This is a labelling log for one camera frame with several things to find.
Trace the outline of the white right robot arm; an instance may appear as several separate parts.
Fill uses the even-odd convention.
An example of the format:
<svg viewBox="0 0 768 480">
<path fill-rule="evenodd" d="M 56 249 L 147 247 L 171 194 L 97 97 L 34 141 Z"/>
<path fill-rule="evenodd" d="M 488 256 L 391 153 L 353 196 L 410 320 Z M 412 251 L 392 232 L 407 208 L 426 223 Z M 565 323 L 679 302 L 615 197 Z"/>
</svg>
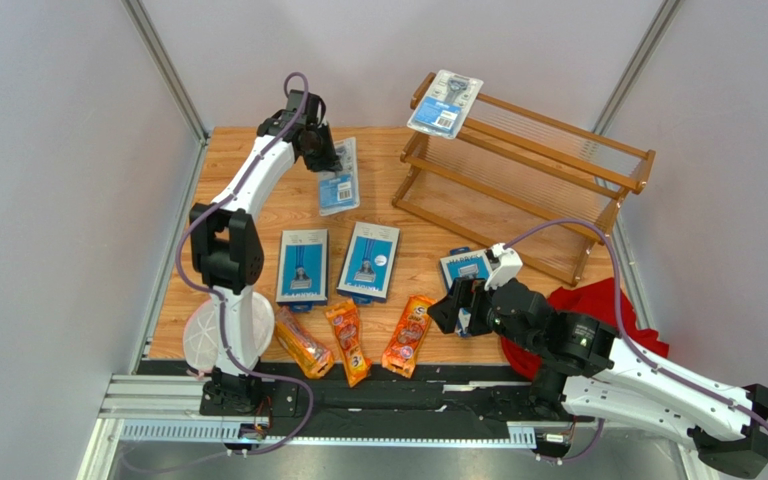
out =
<svg viewBox="0 0 768 480">
<path fill-rule="evenodd" d="M 727 475 L 755 479 L 768 464 L 768 388 L 708 380 L 645 351 L 592 316 L 554 308 L 517 280 L 488 289 L 457 279 L 428 314 L 445 334 L 466 320 L 540 359 L 527 394 L 543 420 L 593 417 L 660 434 Z"/>
</svg>

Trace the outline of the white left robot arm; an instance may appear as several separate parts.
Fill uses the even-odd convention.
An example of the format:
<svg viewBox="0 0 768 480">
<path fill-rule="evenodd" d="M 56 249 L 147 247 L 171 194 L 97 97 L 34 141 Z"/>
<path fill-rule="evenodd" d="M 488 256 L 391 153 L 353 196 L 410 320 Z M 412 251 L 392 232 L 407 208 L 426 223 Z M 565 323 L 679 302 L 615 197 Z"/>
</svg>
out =
<svg viewBox="0 0 768 480">
<path fill-rule="evenodd" d="M 254 289 L 265 254 L 256 221 L 281 177 L 302 159 L 312 172 L 339 163 L 320 96 L 292 90 L 284 109 L 257 129 L 252 150 L 231 183 L 189 214 L 194 270 L 219 316 L 220 352 L 205 393 L 208 403 L 241 414 L 265 401 L 255 367 L 271 343 L 275 313 Z"/>
</svg>

